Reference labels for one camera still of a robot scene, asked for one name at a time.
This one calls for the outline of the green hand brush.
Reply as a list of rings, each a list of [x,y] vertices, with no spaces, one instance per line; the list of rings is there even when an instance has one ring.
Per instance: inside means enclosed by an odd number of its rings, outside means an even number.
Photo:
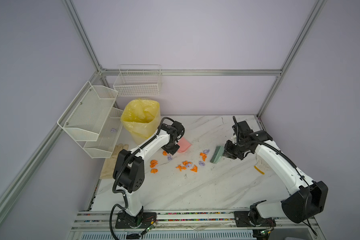
[[[215,151],[210,159],[210,162],[212,164],[216,164],[222,157],[224,154],[224,146],[216,146]]]

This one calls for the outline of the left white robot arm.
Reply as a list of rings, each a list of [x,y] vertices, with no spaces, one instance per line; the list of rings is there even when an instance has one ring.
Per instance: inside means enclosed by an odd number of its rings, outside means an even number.
[[[116,227],[125,225],[137,228],[143,223],[144,207],[140,198],[135,197],[134,193],[145,180],[145,160],[151,159],[159,150],[174,155],[180,148],[178,142],[184,134],[185,128],[180,122],[164,117],[151,137],[130,151],[121,150],[118,153],[112,192],[123,195],[124,206],[115,204],[115,207],[122,211]]]

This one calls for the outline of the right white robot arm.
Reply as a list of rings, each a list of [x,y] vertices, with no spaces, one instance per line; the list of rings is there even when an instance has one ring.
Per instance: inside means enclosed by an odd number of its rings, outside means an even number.
[[[260,201],[250,206],[249,219],[260,226],[272,218],[288,218],[299,224],[324,210],[328,186],[316,182],[278,147],[264,130],[253,131],[247,122],[234,122],[234,136],[224,147],[223,156],[243,160],[248,154],[263,159],[285,185],[289,197],[284,200]]]

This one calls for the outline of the pink dustpan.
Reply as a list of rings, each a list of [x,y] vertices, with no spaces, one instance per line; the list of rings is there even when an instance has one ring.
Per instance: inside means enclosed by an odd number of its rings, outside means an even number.
[[[178,153],[185,153],[190,147],[191,147],[191,143],[185,138],[182,137],[179,141],[178,141]]]

